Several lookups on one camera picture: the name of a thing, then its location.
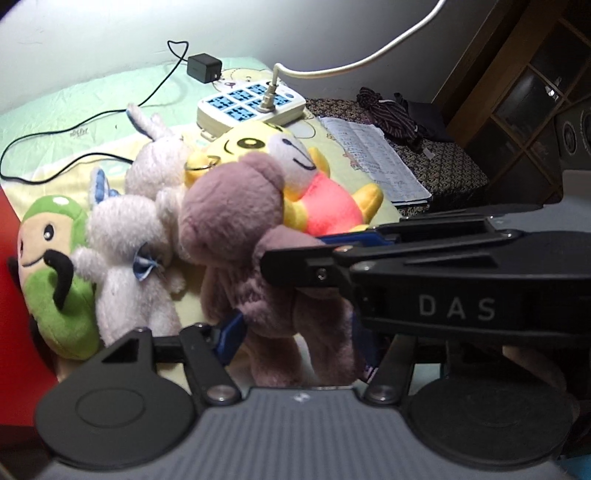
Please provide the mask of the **printed paper sheet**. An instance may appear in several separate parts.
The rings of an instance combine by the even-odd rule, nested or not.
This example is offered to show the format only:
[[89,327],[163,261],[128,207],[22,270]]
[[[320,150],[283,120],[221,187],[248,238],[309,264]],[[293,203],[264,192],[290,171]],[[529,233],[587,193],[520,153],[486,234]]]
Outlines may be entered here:
[[322,117],[320,121],[394,206],[425,204],[432,199],[381,129],[335,117]]

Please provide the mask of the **patterned dark cloth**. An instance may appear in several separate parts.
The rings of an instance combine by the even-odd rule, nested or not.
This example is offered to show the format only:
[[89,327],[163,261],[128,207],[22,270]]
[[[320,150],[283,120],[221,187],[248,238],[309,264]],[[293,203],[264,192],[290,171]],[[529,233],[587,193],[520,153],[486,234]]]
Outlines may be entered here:
[[[335,117],[376,126],[367,111],[353,100],[308,99],[307,104],[308,110],[317,117]],[[402,207],[401,215],[410,217],[428,211],[460,209],[489,183],[483,170],[455,142],[426,140],[423,150],[417,153],[406,146],[394,144],[388,138],[387,141],[432,194],[432,199],[426,204]]]

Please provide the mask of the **white blue power strip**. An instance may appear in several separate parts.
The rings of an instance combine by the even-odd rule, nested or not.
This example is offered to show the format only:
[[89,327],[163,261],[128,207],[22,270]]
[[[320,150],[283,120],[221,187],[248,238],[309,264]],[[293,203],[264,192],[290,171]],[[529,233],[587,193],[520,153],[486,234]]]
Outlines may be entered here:
[[273,110],[262,112],[269,81],[236,80],[223,82],[221,90],[197,102],[197,126],[204,137],[213,140],[228,130],[254,120],[287,125],[304,114],[305,100],[290,87],[278,84]]

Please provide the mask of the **yellow tiger plush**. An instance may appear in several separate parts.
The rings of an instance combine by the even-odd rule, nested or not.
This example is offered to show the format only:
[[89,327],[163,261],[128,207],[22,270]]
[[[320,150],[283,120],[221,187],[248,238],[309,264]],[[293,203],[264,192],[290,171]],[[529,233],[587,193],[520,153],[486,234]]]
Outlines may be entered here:
[[329,162],[318,148],[305,147],[286,128],[247,122],[230,129],[211,145],[188,155],[185,185],[191,186],[215,166],[262,151],[283,169],[284,224],[317,237],[367,228],[378,213],[384,194],[369,183],[355,193],[329,178]]

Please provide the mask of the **white bunny plush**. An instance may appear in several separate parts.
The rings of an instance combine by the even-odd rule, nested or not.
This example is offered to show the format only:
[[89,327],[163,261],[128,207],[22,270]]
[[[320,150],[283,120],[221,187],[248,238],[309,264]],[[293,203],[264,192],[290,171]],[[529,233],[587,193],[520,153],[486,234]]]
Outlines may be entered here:
[[75,272],[95,285],[100,338],[109,346],[127,332],[148,328],[155,337],[179,333],[173,294],[183,276],[170,267],[170,234],[153,200],[110,188],[106,174],[91,174],[86,244],[71,254]]
[[150,117],[135,104],[127,106],[126,115],[148,142],[140,148],[125,175],[125,193],[155,200],[159,191],[183,185],[189,144],[181,132],[167,126],[158,115]]

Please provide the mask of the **black power adapter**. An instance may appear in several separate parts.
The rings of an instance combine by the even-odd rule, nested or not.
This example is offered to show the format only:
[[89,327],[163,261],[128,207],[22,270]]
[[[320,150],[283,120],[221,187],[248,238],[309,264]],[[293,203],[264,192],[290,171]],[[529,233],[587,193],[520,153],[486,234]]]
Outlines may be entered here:
[[206,53],[191,55],[187,58],[186,73],[200,83],[211,83],[221,78],[222,62]]

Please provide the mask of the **dark wooden cabinet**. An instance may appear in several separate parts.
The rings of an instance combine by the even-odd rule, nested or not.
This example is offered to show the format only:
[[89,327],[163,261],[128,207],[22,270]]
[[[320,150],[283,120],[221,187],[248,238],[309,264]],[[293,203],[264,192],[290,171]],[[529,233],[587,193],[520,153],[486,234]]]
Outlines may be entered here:
[[434,102],[486,177],[436,205],[559,201],[590,165],[589,2],[498,2]]

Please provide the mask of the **red cardboard box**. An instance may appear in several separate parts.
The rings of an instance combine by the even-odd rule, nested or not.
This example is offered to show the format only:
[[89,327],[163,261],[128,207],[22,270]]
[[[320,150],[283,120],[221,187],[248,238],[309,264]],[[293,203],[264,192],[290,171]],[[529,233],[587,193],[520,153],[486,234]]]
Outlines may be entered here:
[[20,222],[7,197],[1,196],[1,430],[30,428],[41,397],[57,383],[30,331],[24,298],[8,261],[15,255]]

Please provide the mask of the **white bunny plush front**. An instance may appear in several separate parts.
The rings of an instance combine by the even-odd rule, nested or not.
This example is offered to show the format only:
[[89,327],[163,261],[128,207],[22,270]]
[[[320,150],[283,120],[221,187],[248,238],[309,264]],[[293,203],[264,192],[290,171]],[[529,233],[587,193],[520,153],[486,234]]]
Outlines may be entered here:
[[100,338],[109,346],[127,332],[148,328],[155,337],[179,333],[173,294],[183,276],[170,267],[170,234],[153,200],[110,188],[106,174],[91,174],[86,244],[71,254],[75,272],[95,285]]

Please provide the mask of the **green bean plush toy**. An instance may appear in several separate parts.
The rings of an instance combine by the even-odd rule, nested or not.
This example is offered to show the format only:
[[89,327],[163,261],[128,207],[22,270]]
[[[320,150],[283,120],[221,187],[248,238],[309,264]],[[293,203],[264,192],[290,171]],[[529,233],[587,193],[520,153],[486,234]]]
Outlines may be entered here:
[[8,265],[19,284],[33,333],[54,354],[86,360],[100,348],[94,288],[71,260],[86,244],[86,211],[63,195],[38,198],[22,217]]

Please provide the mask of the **dark striped clothing pile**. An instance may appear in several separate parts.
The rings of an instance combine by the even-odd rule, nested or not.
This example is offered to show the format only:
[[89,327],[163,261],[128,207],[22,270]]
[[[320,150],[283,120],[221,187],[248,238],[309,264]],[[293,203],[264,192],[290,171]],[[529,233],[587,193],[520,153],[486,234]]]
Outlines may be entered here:
[[400,93],[395,93],[393,99],[387,99],[368,87],[360,89],[356,102],[394,144],[420,153],[426,140],[454,142],[438,110],[431,103],[408,101]]

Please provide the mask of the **mauve teddy bear plush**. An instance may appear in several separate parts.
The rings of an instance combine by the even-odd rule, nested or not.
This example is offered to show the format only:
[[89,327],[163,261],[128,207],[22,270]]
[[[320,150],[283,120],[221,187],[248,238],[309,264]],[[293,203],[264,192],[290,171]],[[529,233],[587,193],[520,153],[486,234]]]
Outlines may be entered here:
[[363,373],[363,359],[353,345],[349,301],[335,289],[274,287],[260,272],[267,251],[322,243],[284,225],[283,187],[279,163],[250,151],[213,167],[185,193],[179,243],[191,263],[205,268],[202,312],[214,322],[242,313],[243,346],[257,386],[304,384],[297,335],[322,385],[352,384]]

